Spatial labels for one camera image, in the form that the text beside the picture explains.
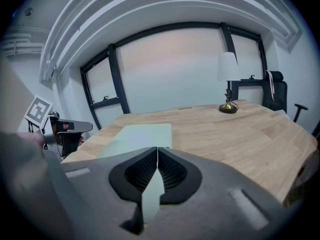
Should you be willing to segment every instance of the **chair armrest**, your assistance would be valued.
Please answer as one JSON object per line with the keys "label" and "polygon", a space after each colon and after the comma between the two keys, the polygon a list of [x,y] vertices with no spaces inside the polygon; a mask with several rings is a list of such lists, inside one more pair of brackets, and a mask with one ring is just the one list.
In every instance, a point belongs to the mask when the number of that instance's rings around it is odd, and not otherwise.
{"label": "chair armrest", "polygon": [[302,110],[308,110],[308,108],[306,106],[302,106],[300,104],[294,104],[298,109],[302,109]]}

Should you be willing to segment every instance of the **lamp cord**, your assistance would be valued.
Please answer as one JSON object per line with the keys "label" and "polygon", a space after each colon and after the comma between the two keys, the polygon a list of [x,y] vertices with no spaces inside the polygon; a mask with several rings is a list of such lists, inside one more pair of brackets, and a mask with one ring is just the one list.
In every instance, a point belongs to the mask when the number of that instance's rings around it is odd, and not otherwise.
{"label": "lamp cord", "polygon": [[234,103],[232,100],[230,100],[234,105],[236,105],[236,111],[238,111],[238,109],[239,109],[239,106],[236,104],[236,103]]}
{"label": "lamp cord", "polygon": [[233,103],[234,105],[236,105],[236,110],[238,111],[239,106],[232,101],[233,96],[234,96],[234,95],[233,95],[233,93],[232,93],[232,90],[231,90],[231,89],[226,89],[226,94],[225,94],[226,100],[225,100],[225,102],[231,102],[231,103]]}

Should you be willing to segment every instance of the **light green paper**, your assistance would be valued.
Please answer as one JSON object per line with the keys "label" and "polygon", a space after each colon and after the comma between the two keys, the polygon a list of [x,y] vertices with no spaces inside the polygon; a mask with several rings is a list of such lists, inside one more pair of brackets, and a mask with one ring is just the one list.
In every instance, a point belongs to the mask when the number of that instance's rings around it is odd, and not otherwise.
{"label": "light green paper", "polygon": [[107,158],[146,147],[172,148],[170,123],[132,124],[113,138],[98,158]]}
{"label": "light green paper", "polygon": [[[170,123],[132,124],[114,137],[99,158],[106,158],[143,149],[146,147],[172,148]],[[160,209],[160,196],[165,193],[164,182],[158,169],[142,193],[144,223],[150,223]]]}

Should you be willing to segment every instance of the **white lampshade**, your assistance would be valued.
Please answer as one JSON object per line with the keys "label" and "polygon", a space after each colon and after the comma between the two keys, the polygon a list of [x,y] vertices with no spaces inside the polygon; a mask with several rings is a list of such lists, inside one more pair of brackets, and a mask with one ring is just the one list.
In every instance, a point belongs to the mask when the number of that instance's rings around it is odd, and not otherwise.
{"label": "white lampshade", "polygon": [[218,80],[240,81],[238,63],[233,52],[225,52],[218,57]]}

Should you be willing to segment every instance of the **brass lamp base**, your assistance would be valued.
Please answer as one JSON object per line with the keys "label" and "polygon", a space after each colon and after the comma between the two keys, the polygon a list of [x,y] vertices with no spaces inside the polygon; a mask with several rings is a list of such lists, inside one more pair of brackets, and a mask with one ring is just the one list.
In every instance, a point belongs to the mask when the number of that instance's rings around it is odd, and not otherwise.
{"label": "brass lamp base", "polygon": [[226,114],[234,114],[237,112],[237,108],[232,106],[230,101],[227,101],[224,105],[219,106],[219,111]]}

